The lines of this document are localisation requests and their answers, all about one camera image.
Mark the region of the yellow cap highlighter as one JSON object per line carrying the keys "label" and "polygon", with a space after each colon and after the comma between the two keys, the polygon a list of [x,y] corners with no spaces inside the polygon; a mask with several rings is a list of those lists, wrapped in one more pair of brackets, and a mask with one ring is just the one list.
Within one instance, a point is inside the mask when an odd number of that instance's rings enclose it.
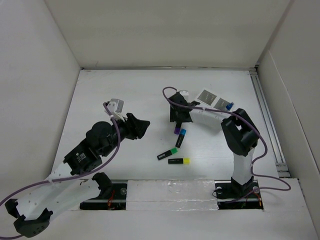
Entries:
{"label": "yellow cap highlighter", "polygon": [[168,159],[169,165],[189,165],[190,159],[189,158],[170,158]]}

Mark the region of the green cap highlighter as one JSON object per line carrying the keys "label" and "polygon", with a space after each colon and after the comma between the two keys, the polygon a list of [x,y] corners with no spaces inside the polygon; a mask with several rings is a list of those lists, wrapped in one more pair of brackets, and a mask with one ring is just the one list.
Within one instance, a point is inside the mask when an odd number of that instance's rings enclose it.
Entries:
{"label": "green cap highlighter", "polygon": [[177,152],[178,152],[178,149],[177,149],[176,147],[174,147],[174,148],[172,148],[172,149],[169,149],[169,150],[167,150],[167,151],[159,154],[159,155],[157,156],[157,159],[158,159],[159,161],[160,161],[160,160],[163,160],[163,159],[165,159],[165,158],[167,158],[167,157],[170,157],[170,156],[176,154]]}

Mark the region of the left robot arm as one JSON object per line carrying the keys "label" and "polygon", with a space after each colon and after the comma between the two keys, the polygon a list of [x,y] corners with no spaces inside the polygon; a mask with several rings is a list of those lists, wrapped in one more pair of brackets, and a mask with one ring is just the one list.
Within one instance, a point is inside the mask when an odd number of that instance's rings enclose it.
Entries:
{"label": "left robot arm", "polygon": [[27,195],[5,201],[7,212],[20,236],[32,238],[43,232],[57,216],[90,198],[107,198],[113,183],[104,172],[96,172],[102,158],[115,153],[124,139],[141,139],[149,127],[147,120],[127,113],[124,120],[95,123],[62,163]]}

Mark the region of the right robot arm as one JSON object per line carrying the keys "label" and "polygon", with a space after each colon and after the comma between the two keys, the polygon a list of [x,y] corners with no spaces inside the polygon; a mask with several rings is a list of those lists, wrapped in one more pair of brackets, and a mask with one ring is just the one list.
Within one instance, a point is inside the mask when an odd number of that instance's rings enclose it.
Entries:
{"label": "right robot arm", "polygon": [[187,102],[180,92],[169,97],[168,101],[172,122],[197,123],[211,128],[221,126],[227,146],[233,153],[233,173],[225,186],[215,186],[216,197],[237,199],[251,191],[254,181],[251,166],[259,136],[247,112],[242,108],[230,112],[200,106],[197,101]]}

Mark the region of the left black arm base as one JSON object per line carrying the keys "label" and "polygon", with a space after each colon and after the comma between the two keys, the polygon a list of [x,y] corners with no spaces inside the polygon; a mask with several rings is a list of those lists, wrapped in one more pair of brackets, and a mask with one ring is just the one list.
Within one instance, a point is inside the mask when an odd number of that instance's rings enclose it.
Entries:
{"label": "left black arm base", "polygon": [[81,210],[126,210],[128,181],[111,180],[104,172],[96,173],[92,179],[98,183],[99,195],[80,203]]}

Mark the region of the purple cap highlighter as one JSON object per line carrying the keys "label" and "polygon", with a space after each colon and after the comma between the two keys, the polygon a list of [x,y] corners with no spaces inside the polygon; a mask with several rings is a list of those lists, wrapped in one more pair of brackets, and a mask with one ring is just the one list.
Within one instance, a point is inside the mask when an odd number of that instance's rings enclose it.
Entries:
{"label": "purple cap highlighter", "polygon": [[174,134],[175,135],[179,135],[180,134],[181,126],[182,126],[181,122],[177,122],[176,123],[175,128],[174,128]]}

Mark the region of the blue cap highlighter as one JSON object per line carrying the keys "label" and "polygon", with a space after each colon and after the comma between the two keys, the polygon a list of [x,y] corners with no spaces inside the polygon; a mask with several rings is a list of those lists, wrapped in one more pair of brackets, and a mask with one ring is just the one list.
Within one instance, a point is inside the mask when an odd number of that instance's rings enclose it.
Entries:
{"label": "blue cap highlighter", "polygon": [[178,138],[177,138],[177,141],[176,141],[176,144],[175,144],[175,147],[176,147],[176,148],[180,148],[180,147],[181,147],[182,142],[183,142],[183,140],[184,140],[184,138],[185,138],[186,133],[187,133],[187,130],[186,130],[186,129],[182,128],[182,129],[180,130],[179,135],[178,135]]}

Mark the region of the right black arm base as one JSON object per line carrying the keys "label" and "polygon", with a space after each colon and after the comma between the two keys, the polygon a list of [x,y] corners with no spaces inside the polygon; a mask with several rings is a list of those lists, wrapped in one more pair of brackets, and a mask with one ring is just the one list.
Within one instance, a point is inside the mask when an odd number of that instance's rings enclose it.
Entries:
{"label": "right black arm base", "polygon": [[257,180],[239,185],[233,180],[216,180],[212,196],[217,200],[218,210],[263,210],[261,193]]}

